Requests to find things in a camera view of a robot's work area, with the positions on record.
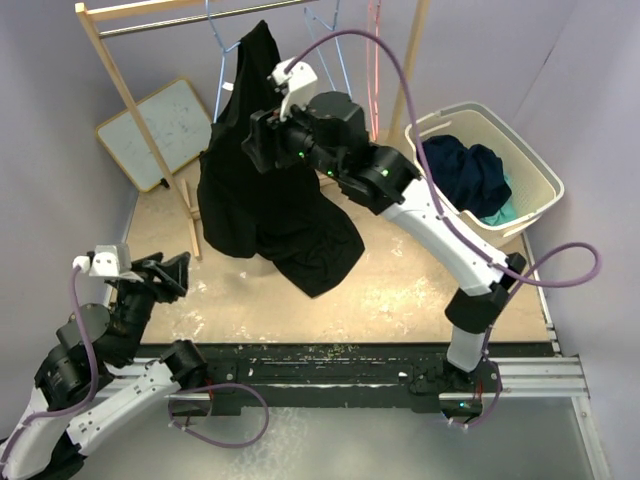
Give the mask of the black garment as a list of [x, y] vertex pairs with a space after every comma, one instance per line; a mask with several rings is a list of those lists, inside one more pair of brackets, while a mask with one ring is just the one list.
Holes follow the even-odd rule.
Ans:
[[259, 255], [314, 298], [345, 279], [365, 246], [349, 216], [321, 193], [313, 170], [261, 174], [241, 148], [251, 114], [281, 101], [267, 82], [280, 60], [265, 21], [240, 39], [234, 89], [199, 158], [197, 199], [210, 246], [234, 258]]

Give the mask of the light blue hanger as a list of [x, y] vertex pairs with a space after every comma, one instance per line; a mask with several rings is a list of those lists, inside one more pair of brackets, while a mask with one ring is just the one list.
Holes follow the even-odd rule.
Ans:
[[[331, 13], [321, 14], [311, 7], [305, 7], [303, 18], [307, 32], [313, 42], [320, 37], [337, 31], [340, 27], [341, 1], [333, 1]], [[315, 49], [318, 64], [332, 90], [352, 95], [350, 76], [339, 38], [333, 38]]]
[[218, 73], [218, 82], [217, 82], [217, 87], [215, 91], [214, 114], [212, 117], [212, 121], [216, 122], [219, 117], [221, 97], [222, 97], [222, 92], [224, 90], [227, 58], [229, 54], [239, 46], [239, 43], [236, 42], [234, 44], [227, 45], [223, 41], [223, 39], [219, 34], [219, 31], [217, 29], [217, 26], [215, 24], [215, 21], [212, 15], [212, 9], [211, 9], [212, 1], [205, 0], [204, 5], [205, 5], [206, 20], [214, 34], [214, 38], [216, 40], [216, 43], [218, 45], [218, 48], [221, 54], [219, 73]]

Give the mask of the pink wire hanger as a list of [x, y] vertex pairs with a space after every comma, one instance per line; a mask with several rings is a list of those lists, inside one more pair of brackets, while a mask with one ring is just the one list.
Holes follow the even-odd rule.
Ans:
[[[380, 35], [382, 1], [369, 1], [367, 7], [367, 31], [378, 37]], [[367, 41], [366, 47], [366, 80], [367, 99], [371, 124], [371, 137], [378, 140], [380, 136], [380, 112], [379, 112], [379, 45], [373, 41]]]

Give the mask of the navy blue t shirt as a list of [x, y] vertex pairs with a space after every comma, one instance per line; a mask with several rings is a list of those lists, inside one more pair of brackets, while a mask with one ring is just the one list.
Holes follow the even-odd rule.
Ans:
[[466, 147], [451, 135], [422, 142], [433, 181], [459, 211], [476, 218], [490, 216], [512, 195], [503, 161], [481, 144]]

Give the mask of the teal t shirt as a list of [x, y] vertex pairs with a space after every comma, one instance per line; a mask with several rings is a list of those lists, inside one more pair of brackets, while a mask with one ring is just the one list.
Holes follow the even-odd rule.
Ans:
[[480, 221], [488, 226], [500, 226], [502, 224], [512, 222], [517, 218], [517, 212], [513, 205], [513, 195], [510, 195], [495, 214], [482, 217]]

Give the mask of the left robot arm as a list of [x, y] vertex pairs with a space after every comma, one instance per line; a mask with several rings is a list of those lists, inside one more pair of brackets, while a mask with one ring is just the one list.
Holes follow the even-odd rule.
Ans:
[[101, 245], [74, 259], [72, 278], [101, 278], [116, 299], [108, 306], [80, 304], [75, 281], [69, 283], [72, 313], [34, 376], [24, 413], [1, 444], [2, 478], [69, 479], [108, 435], [154, 401], [204, 385], [204, 357], [192, 341], [177, 340], [126, 387], [94, 401], [113, 382], [112, 369], [133, 364], [154, 306], [186, 296], [190, 259], [187, 252], [170, 259], [157, 252], [133, 261], [123, 245]]

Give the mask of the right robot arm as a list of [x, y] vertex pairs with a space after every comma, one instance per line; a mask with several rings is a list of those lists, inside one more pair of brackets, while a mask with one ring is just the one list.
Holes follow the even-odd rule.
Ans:
[[437, 206], [412, 161], [370, 141], [362, 108], [345, 93], [318, 94], [286, 116], [276, 108], [256, 111], [242, 148], [261, 173], [303, 164], [325, 174], [349, 200], [394, 223], [436, 258], [458, 283], [445, 309], [453, 326], [446, 383], [467, 391], [479, 381], [488, 329], [524, 270], [522, 255], [496, 249]]

